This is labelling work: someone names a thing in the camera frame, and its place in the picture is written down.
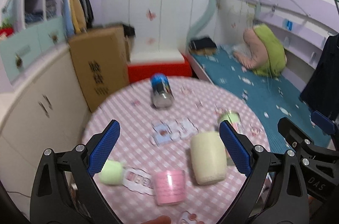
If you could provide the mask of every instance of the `cable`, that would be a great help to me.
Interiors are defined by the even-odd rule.
[[[26,197],[30,198],[30,196],[24,195],[24,194],[22,194],[21,192],[17,192],[17,191],[8,191],[8,190],[7,190],[7,192],[8,192],[9,194],[20,194],[20,195],[23,195],[23,196],[26,196]]]

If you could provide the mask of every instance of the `red box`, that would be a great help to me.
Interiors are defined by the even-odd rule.
[[[149,63],[143,65],[128,65],[128,77],[130,83],[148,79],[155,73],[163,73],[166,76],[192,77],[192,69],[185,56],[183,63]]]

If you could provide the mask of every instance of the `person's finger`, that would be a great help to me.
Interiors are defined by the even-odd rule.
[[[172,220],[168,216],[159,216],[157,219],[146,221],[142,224],[171,224]]]

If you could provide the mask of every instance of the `blue bed sheet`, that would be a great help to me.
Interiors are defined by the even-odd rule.
[[[193,55],[214,84],[243,99],[265,128],[272,152],[284,153],[291,147],[279,134],[277,124],[288,117],[315,144],[327,147],[330,137],[311,123],[308,107],[299,100],[300,91],[283,76],[259,77],[243,71],[241,64],[219,48],[213,56]]]

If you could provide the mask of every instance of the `round table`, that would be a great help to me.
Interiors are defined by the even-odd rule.
[[[172,223],[215,224],[237,196],[246,177],[235,166],[228,166],[224,181],[210,186],[197,185],[189,159],[190,136],[217,130],[218,116],[227,109],[240,114],[245,135],[251,142],[269,151],[267,136],[252,110],[230,92],[192,78],[168,79],[175,97],[169,109],[152,107],[150,80],[143,80],[113,94],[93,113],[83,143],[87,143],[93,134],[102,132],[110,120],[117,120],[121,126],[120,137],[109,159],[124,164],[125,177],[137,177],[137,181],[129,179],[134,182],[128,180],[129,184],[125,186],[103,185],[97,174],[94,180],[123,223],[139,224],[167,215]],[[156,131],[164,124],[171,130],[177,129],[180,137],[175,137],[174,141],[155,141]],[[151,176],[167,169],[186,171],[187,198],[177,205],[158,206]]]

